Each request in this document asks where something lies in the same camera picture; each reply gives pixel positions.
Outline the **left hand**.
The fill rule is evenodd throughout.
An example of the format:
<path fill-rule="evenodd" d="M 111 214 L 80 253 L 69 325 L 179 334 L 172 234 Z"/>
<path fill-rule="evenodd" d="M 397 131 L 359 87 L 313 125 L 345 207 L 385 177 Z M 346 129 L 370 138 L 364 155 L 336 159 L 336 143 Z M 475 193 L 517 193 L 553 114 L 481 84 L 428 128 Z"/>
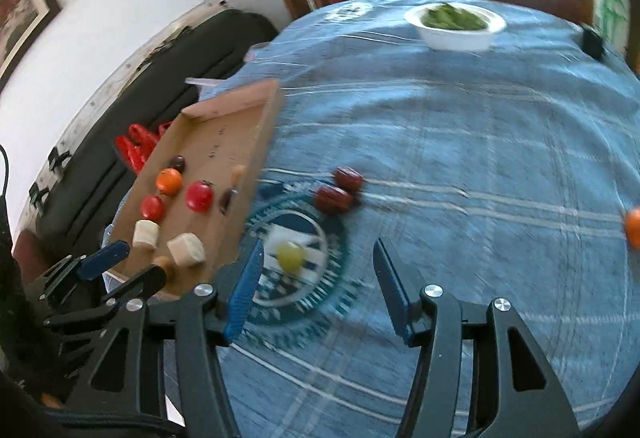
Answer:
<path fill-rule="evenodd" d="M 60 400 L 58 400 L 58 398 L 56 398 L 54 395 L 47 394 L 46 392 L 43 392 L 41 394 L 40 402 L 42 403 L 43 406 L 45 406 L 48 409 L 53 409 L 53 410 L 64 409 L 64 404 Z"/>

